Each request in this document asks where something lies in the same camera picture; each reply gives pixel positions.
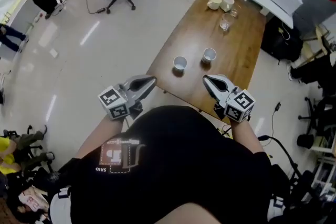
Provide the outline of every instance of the white floor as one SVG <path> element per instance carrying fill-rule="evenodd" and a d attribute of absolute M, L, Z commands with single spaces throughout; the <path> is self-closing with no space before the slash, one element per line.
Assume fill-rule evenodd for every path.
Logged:
<path fill-rule="evenodd" d="M 66 8 L 50 20 L 42 18 L 30 35 L 11 74 L 5 79 L 6 104 L 1 107 L 3 129 L 26 132 L 47 124 L 44 145 L 56 155 L 59 168 L 71 157 L 104 116 L 97 95 L 109 85 L 146 73 L 151 62 L 194 0 L 133 0 L 132 11 L 118 0 L 107 15 L 87 13 L 85 0 L 68 0 Z M 106 0 L 88 0 L 90 10 Z M 58 57 L 49 53 L 54 48 Z M 0 72 L 4 72 L 2 63 Z M 309 151 L 296 146 L 307 124 L 297 119 L 307 114 L 304 97 L 311 86 L 290 82 L 284 63 L 261 51 L 248 90 L 257 100 L 251 125 L 256 134 L 271 134 L 271 115 L 276 104 L 274 136 L 302 167 L 312 167 Z M 143 102 L 146 110 L 164 104 L 185 103 L 155 89 Z M 223 124 L 205 115 L 216 126 Z M 265 147 L 286 173 L 287 158 L 276 143 Z"/>

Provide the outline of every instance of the yellow shirt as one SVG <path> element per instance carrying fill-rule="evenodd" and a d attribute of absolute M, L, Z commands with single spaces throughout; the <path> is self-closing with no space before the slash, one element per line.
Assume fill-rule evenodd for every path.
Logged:
<path fill-rule="evenodd" d="M 0 152 L 5 151 L 8 146 L 9 146 L 10 140 L 9 138 L 4 138 L 4 137 L 0 137 Z M 14 160 L 14 156 L 12 153 L 6 155 L 4 162 L 6 164 L 12 164 L 15 162 Z M 10 169 L 10 168 L 5 168 L 2 165 L 0 165 L 0 172 L 3 173 L 4 175 L 10 174 L 10 173 L 16 173 L 15 170 Z"/>

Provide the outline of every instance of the white cup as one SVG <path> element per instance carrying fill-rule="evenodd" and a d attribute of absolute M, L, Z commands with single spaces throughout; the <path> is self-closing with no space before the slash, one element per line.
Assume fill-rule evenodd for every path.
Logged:
<path fill-rule="evenodd" d="M 211 63 L 216 59 L 216 51 L 212 48 L 206 48 L 203 52 L 202 62 Z"/>
<path fill-rule="evenodd" d="M 223 11 L 228 12 L 232 8 L 233 4 L 235 4 L 235 0 L 222 0 L 220 8 Z"/>
<path fill-rule="evenodd" d="M 185 59 L 183 56 L 177 56 L 174 59 L 174 68 L 175 70 L 179 72 L 183 72 L 183 70 L 187 66 L 187 59 Z"/>
<path fill-rule="evenodd" d="M 221 3 L 222 3 L 222 0 L 209 0 L 209 2 L 207 3 L 207 6 L 210 9 L 218 9 Z"/>

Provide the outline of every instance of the black bag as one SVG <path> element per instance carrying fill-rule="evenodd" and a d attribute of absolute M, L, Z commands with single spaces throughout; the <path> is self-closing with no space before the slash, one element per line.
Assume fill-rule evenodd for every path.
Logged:
<path fill-rule="evenodd" d="M 302 46 L 298 29 L 290 29 L 276 17 L 266 24 L 261 48 L 276 59 L 294 62 L 299 59 Z"/>

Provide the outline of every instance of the clear glass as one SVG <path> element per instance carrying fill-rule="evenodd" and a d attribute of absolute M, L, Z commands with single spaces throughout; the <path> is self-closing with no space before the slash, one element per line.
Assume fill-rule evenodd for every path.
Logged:
<path fill-rule="evenodd" d="M 234 17 L 231 14 L 225 13 L 222 16 L 222 20 L 219 23 L 219 26 L 223 31 L 228 31 L 230 26 L 234 23 Z"/>

